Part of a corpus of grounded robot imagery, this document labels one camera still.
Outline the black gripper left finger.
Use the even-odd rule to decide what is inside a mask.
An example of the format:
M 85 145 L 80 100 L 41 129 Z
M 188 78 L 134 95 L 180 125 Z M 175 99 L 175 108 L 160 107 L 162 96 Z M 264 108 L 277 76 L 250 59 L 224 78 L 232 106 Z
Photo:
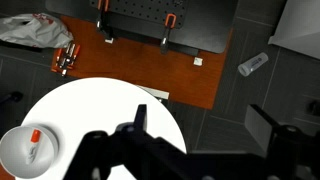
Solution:
M 147 105 L 140 104 L 138 106 L 135 119 L 134 119 L 134 127 L 140 130 L 145 130 L 147 128 Z

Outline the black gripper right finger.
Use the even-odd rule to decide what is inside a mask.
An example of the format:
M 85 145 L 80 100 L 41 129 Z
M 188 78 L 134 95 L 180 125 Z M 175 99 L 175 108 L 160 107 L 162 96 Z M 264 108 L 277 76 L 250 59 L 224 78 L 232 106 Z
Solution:
M 280 126 L 276 120 L 255 104 L 247 106 L 244 124 L 264 152 L 268 150 L 273 129 Z

